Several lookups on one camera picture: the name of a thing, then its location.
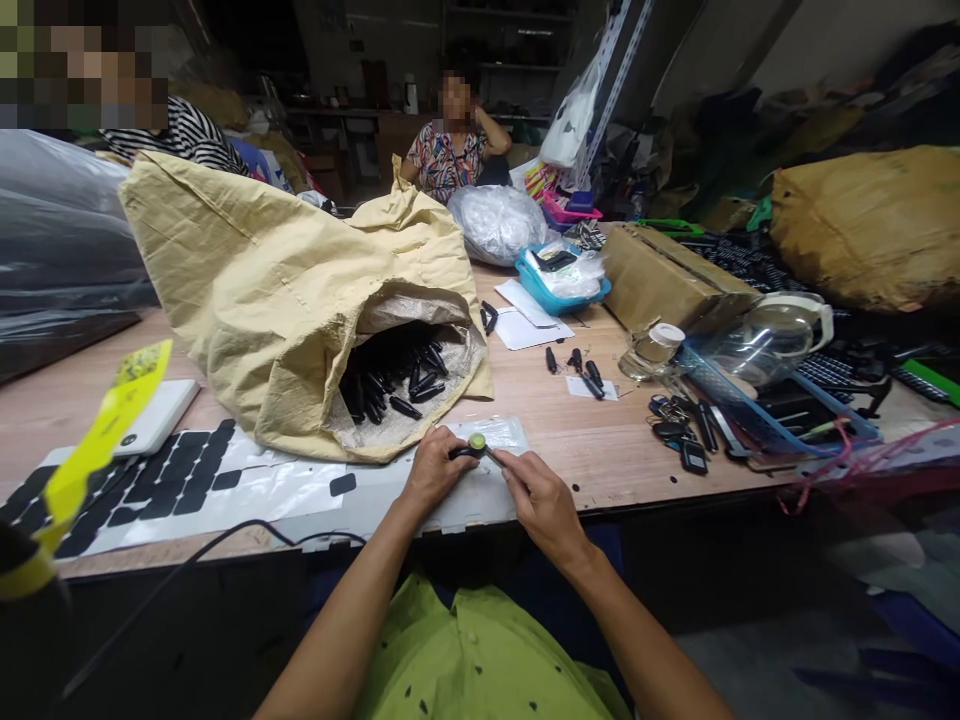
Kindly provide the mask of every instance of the pink basket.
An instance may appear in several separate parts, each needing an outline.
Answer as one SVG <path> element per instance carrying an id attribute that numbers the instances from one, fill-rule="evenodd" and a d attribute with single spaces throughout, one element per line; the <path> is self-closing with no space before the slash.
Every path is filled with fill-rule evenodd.
<path id="1" fill-rule="evenodd" d="M 588 213 L 573 213 L 568 210 L 564 210 L 560 207 L 560 203 L 557 202 L 559 195 L 553 192 L 552 190 L 547 190 L 543 194 L 543 207 L 546 208 L 547 212 L 550 213 L 550 217 L 556 220 L 558 223 L 571 223 L 571 222 L 580 222 L 581 220 L 599 220 L 603 217 L 603 213 L 593 209 L 593 212 Z"/>

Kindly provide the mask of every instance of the glass kettle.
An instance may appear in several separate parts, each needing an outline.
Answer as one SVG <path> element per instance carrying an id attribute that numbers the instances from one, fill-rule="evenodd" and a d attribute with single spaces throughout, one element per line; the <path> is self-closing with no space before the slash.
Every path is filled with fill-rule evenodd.
<path id="1" fill-rule="evenodd" d="M 820 339 L 816 340 L 816 326 Z M 833 340 L 833 308 L 814 293 L 768 293 L 704 355 L 754 387 L 786 378 L 808 355 Z"/>

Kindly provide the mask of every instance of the person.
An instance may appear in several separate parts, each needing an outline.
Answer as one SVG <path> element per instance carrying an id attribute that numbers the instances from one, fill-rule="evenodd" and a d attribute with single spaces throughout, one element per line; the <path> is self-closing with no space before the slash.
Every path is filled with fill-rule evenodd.
<path id="1" fill-rule="evenodd" d="M 574 663 L 503 593 L 458 592 L 447 610 L 411 575 L 390 596 L 414 533 L 478 461 L 446 427 L 420 443 L 400 496 L 260 706 L 291 718 L 631 718 L 609 675 Z M 729 720 L 707 679 L 587 538 L 566 484 L 535 453 L 493 451 L 517 519 L 596 617 L 643 720 Z"/>
<path id="2" fill-rule="evenodd" d="M 471 65 L 449 65 L 440 90 L 443 120 L 423 126 L 400 166 L 400 177 L 444 205 L 457 189 L 477 185 L 484 164 L 506 155 L 512 144 L 477 102 L 479 87 L 479 73 Z M 506 160 L 500 164 L 506 172 Z"/>
<path id="3" fill-rule="evenodd" d="M 168 96 L 167 118 L 163 130 L 101 130 L 100 135 L 112 152 L 130 163 L 140 150 L 156 150 L 214 170 L 250 175 L 240 153 L 217 124 L 193 104 Z"/>

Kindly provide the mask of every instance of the workbench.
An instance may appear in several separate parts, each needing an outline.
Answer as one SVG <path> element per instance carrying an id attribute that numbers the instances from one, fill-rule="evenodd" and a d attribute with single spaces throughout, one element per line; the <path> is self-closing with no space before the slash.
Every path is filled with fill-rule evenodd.
<path id="1" fill-rule="evenodd" d="M 494 307 L 508 305 L 494 287 L 515 277 L 515 271 L 475 265 L 474 275 L 482 300 Z M 576 337 L 552 345 L 558 361 L 563 363 L 569 351 L 579 347 L 584 360 L 594 360 L 603 376 L 619 386 L 619 402 L 571 396 L 564 375 L 547 371 L 544 346 L 510 351 L 494 333 L 489 338 L 489 352 L 495 400 L 461 399 L 444 421 L 519 417 L 530 446 L 575 490 L 574 499 L 582 513 L 742 493 L 792 482 L 790 473 L 772 477 L 754 473 L 722 452 L 711 456 L 707 476 L 684 472 L 677 453 L 654 437 L 647 423 L 650 397 L 662 389 L 636 387 L 617 369 L 627 344 L 623 327 L 600 305 L 576 318 L 563 319 Z M 151 310 L 138 325 L 0 388 L 0 501 L 6 500 L 50 450 L 74 445 L 83 437 L 124 355 L 168 337 L 175 336 L 162 310 Z M 206 379 L 187 358 L 183 343 L 176 340 L 166 379 L 184 378 L 194 378 L 204 387 L 179 429 L 215 429 L 228 414 L 206 389 Z M 910 399 L 891 397 L 888 407 L 908 404 Z M 917 417 L 907 418 L 914 421 L 911 431 L 920 429 L 917 423 L 925 417 L 919 410 L 913 415 Z M 215 535 L 78 558 L 63 563 L 62 572 L 76 577 L 176 564 Z M 222 543 L 207 557 L 266 552 L 271 552 L 269 534 L 251 529 Z"/>

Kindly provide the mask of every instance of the yellow tag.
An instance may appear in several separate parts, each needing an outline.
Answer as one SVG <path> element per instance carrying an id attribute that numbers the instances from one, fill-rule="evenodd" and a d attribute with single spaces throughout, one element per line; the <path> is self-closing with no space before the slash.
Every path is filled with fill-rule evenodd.
<path id="1" fill-rule="evenodd" d="M 51 555 L 83 507 L 87 478 L 113 459 L 114 448 L 157 391 L 172 348 L 173 341 L 164 340 L 123 359 L 93 427 L 44 488 L 43 499 L 53 524 L 37 532 L 34 539 Z"/>

